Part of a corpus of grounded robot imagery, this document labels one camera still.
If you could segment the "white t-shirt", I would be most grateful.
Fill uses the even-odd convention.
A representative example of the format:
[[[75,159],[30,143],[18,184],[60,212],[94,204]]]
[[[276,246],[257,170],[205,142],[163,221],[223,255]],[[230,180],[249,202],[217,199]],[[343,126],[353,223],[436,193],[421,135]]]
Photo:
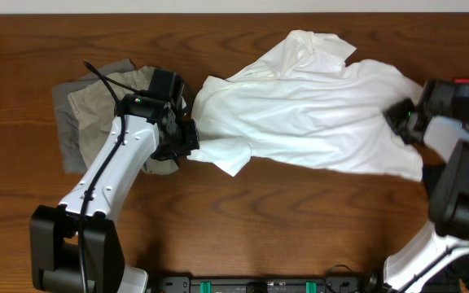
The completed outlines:
[[[227,79],[208,77],[192,118],[194,161],[235,175],[254,157],[343,173],[419,181],[423,161],[384,119],[421,87],[392,65],[348,63],[354,47],[335,34],[290,32]]]

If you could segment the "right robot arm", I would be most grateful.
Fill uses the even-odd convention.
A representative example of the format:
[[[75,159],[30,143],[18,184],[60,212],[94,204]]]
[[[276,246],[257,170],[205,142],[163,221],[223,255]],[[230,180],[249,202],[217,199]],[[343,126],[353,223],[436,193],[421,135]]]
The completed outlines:
[[[469,80],[431,79],[421,99],[405,99],[384,112],[406,144],[421,144],[443,160],[425,168],[429,195],[423,228],[372,275],[369,292],[419,292],[456,259],[469,254]]]

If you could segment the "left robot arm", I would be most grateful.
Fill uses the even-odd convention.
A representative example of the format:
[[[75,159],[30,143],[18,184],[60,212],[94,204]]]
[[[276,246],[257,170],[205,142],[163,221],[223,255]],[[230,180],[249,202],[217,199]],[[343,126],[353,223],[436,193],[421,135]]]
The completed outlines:
[[[149,86],[115,97],[112,129],[92,165],[56,207],[30,220],[33,286],[47,292],[144,292],[148,275],[125,263],[116,222],[148,159],[177,163],[199,149],[186,118],[185,81],[155,69]]]

